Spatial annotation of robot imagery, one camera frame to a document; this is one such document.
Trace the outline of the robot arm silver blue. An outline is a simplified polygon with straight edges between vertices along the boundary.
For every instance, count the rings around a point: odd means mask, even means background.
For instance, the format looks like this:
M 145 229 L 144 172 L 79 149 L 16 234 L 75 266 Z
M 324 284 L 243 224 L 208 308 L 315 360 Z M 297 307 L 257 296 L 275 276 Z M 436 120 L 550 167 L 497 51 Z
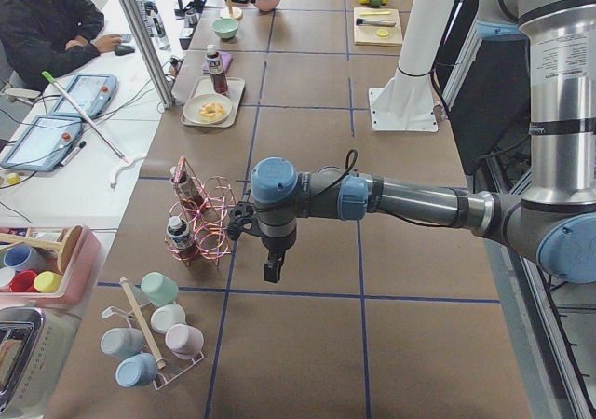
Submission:
M 595 0 L 480 0 L 484 38 L 529 40 L 532 180 L 519 196 L 398 182 L 350 169 L 300 173 L 280 157 L 251 173 L 250 233 L 278 282 L 300 218 L 383 213 L 464 228 L 567 282 L 595 279 Z

